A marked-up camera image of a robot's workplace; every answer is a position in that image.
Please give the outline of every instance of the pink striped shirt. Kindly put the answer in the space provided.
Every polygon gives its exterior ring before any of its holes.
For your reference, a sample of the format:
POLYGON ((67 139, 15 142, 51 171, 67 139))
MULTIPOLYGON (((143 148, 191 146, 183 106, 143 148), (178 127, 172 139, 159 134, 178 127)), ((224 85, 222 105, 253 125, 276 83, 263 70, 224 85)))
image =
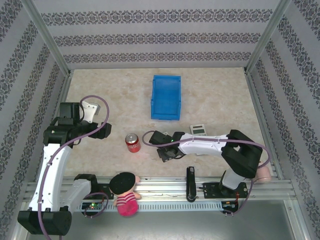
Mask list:
POLYGON ((130 192, 125 196, 119 196, 116 199, 116 206, 117 207, 122 206, 122 205, 125 205, 127 202, 131 202, 131 201, 135 201, 135 200, 136 200, 135 194, 133 192, 130 192))

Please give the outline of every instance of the black hat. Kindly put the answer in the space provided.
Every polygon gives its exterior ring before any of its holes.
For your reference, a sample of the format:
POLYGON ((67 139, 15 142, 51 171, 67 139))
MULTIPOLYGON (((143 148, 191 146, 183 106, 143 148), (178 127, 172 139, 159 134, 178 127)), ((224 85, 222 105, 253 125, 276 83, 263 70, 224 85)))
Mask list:
POLYGON ((121 172, 110 181, 109 188, 115 195, 123 194, 135 185, 136 176, 131 172, 121 172))

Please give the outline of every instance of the metal bar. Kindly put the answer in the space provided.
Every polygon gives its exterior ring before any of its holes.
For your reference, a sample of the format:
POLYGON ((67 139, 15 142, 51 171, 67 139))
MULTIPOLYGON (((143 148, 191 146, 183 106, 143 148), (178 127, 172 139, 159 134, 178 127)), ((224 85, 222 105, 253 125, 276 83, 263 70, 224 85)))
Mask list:
POLYGON ((283 202, 295 240, 311 240, 298 200, 284 200, 283 202))
POLYGON ((272 143, 271 136, 268 131, 267 122, 264 117, 262 107, 260 106, 260 103, 259 103, 259 99, 258 99, 257 92, 255 90, 255 87, 254 87, 254 83, 252 81, 250 74, 247 74, 247 72, 244 72, 244 75, 245 75, 245 79, 246 79, 248 89, 249 89, 249 92, 251 95, 254 111, 255 111, 256 117, 258 119, 260 129, 261 129, 261 134, 262 134, 262 138, 264 140, 264 144, 271 151, 272 163, 274 164, 274 167, 275 167, 275 170, 277 173, 277 177, 279 179, 284 179, 284 176, 282 174, 282 170, 281 170, 281 167, 279 164, 279 160, 278 160, 278 157, 277 157, 277 154, 275 151, 275 147, 272 143))
POLYGON ((67 96, 68 96, 68 92, 70 89, 70 84, 71 84, 72 78, 74 76, 74 72, 75 72, 75 70, 70 71, 69 77, 67 78, 64 86, 62 87, 62 94, 61 94, 61 99, 59 100, 59 103, 65 102, 67 100, 67 96))
POLYGON ((39 31, 41 37, 43 38, 45 44, 50 49, 51 54, 53 55, 54 59, 58 63, 60 69, 62 70, 64 76, 67 76, 70 69, 65 61, 62 53, 60 52, 54 38, 52 37, 45 21, 41 17, 35 3, 33 0, 21 0, 21 3, 25 10, 27 11, 29 17, 33 21, 34 25, 36 26, 37 30, 39 31))
MULTIPOLYGON (((28 206, 29 206, 29 203, 23 202, 20 210, 21 211, 28 210, 28 206)), ((16 221, 10 240, 26 240, 28 237, 28 234, 29 232, 20 223, 18 223, 18 221, 16 221)))
MULTIPOLYGON (((111 177, 97 177, 98 183, 107 184, 111 177)), ((206 199, 202 189, 203 183, 220 182, 218 177, 196 177, 197 201, 230 201, 230 198, 206 199)), ((65 177, 61 186, 61 196, 73 184, 73 177, 65 177)), ((23 198, 29 202, 36 190, 37 183, 29 182, 23 198)), ((185 202, 186 200, 186 178, 185 177, 142 177, 141 182, 136 185, 136 192, 141 194, 141 202, 185 202)), ((296 193, 291 180, 272 180, 271 182, 253 185, 250 200, 288 200, 296 199, 296 193)))
POLYGON ((264 29, 258 43, 256 44, 250 59, 246 65, 246 69, 248 72, 251 72, 254 68, 256 62, 258 61, 262 51, 264 50, 267 42, 271 38, 272 33, 276 29, 279 24, 282 16, 284 15, 286 9, 288 8, 291 0, 280 0, 277 7, 275 8, 266 28, 264 29))
MULTIPOLYGON (((87 212, 100 212, 101 209, 88 209, 87 212)), ((139 202, 139 212, 189 212, 189 211, 223 211, 221 201, 190 202, 139 202)), ((80 205, 76 212, 84 212, 80 205)), ((117 212, 117 207, 108 204, 104 212, 117 212)))

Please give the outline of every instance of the small device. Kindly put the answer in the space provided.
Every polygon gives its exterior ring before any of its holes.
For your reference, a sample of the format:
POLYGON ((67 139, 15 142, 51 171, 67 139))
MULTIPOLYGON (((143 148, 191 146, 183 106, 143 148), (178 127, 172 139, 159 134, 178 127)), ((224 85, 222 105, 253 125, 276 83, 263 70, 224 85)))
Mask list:
POLYGON ((192 135, 207 136, 207 132, 204 124, 190 125, 190 131, 192 135))

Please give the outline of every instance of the blue plastic bin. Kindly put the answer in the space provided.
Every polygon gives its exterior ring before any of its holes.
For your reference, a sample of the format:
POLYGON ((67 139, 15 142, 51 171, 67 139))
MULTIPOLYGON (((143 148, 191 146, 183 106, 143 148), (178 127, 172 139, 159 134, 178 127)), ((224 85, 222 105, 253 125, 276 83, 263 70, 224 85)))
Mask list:
POLYGON ((154 75, 151 119, 180 120, 181 76, 154 75))

